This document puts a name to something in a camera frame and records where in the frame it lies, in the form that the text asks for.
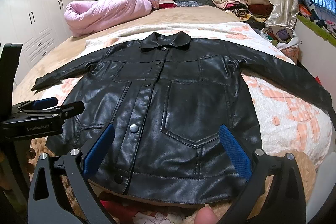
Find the right hand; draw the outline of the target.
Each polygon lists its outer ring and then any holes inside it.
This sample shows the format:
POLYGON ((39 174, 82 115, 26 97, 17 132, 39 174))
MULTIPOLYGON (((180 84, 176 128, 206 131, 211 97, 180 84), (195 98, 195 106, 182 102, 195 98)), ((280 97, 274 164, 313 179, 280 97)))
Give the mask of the right hand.
POLYGON ((194 224, 217 224, 218 221, 219 219, 214 211, 210 207, 205 206, 197 212, 194 224))

